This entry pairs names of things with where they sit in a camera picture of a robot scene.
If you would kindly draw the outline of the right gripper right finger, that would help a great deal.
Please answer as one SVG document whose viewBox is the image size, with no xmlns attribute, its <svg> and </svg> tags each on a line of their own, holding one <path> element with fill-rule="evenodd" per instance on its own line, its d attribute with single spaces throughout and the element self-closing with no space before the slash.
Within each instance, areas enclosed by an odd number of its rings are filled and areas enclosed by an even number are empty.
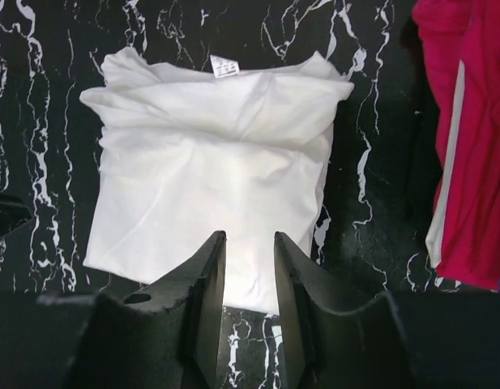
<svg viewBox="0 0 500 389">
<path fill-rule="evenodd" d="M 286 388 L 500 388 L 500 293 L 371 297 L 274 237 Z"/>
</svg>

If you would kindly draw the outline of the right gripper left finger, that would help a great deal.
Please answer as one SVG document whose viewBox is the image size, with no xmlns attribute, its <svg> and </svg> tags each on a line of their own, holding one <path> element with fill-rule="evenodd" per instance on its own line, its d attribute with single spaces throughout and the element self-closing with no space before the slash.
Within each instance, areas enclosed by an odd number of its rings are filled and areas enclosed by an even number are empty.
<svg viewBox="0 0 500 389">
<path fill-rule="evenodd" d="M 0 293 L 0 388 L 213 388 L 226 235 L 118 299 Z"/>
</svg>

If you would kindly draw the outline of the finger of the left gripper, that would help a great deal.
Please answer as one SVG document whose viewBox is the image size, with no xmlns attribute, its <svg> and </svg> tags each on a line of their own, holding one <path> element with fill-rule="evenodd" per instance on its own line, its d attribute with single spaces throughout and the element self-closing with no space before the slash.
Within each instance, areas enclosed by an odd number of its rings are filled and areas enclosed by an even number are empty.
<svg viewBox="0 0 500 389">
<path fill-rule="evenodd" d="M 32 213 L 21 198 L 0 194 L 0 238 L 32 222 Z"/>
</svg>

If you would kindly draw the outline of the white printed t shirt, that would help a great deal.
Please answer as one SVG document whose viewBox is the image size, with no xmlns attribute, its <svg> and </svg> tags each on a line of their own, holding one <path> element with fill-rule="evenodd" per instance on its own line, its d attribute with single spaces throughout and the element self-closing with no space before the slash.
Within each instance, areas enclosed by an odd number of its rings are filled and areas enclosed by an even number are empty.
<svg viewBox="0 0 500 389">
<path fill-rule="evenodd" d="M 151 284 L 223 231 L 224 305 L 275 315 L 275 233 L 311 252 L 337 107 L 354 86 L 320 53 L 264 70 L 213 64 L 149 64 L 128 47 L 81 93 L 103 124 L 83 263 Z"/>
</svg>

